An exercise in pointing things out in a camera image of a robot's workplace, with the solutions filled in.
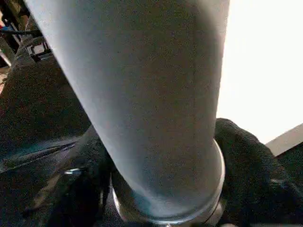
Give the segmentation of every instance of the gray surface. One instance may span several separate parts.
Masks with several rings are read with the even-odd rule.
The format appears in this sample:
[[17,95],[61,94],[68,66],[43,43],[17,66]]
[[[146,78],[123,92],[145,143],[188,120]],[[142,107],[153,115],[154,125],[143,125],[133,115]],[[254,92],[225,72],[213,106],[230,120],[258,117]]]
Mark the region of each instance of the gray surface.
[[140,209],[167,217],[207,203],[221,174],[222,41],[205,3],[27,3],[117,169],[148,198]]

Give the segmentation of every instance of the bright background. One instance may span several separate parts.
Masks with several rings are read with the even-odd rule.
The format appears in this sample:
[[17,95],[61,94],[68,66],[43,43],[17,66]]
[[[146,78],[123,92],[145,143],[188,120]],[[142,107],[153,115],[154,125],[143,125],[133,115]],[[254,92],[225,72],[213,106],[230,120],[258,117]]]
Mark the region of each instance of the bright background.
[[268,143],[303,123],[303,1],[231,0],[217,117]]

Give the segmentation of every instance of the gray pipe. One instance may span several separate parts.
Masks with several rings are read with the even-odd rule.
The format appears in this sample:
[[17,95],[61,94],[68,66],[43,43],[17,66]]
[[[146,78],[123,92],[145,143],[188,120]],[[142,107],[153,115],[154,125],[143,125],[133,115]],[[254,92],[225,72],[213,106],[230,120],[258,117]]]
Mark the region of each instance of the gray pipe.
[[222,55],[203,4],[27,3],[118,171],[141,198],[136,209],[170,218],[217,199],[224,170],[213,135]]

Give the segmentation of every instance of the black cable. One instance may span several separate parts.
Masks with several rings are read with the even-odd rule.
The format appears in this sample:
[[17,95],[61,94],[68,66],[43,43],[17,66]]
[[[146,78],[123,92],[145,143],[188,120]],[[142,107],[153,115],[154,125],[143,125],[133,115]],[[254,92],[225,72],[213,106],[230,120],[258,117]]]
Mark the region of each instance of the black cable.
[[33,30],[33,31],[0,30],[0,33],[11,34],[11,35],[40,35],[41,34],[39,30]]

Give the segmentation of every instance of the black cloth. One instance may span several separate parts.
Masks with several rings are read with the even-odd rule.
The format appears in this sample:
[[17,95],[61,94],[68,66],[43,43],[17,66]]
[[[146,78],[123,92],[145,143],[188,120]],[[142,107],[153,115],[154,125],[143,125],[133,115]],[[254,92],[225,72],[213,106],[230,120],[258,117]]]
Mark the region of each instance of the black cloth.
[[217,119],[215,139],[226,165],[222,222],[303,223],[302,194],[269,148],[227,119]]

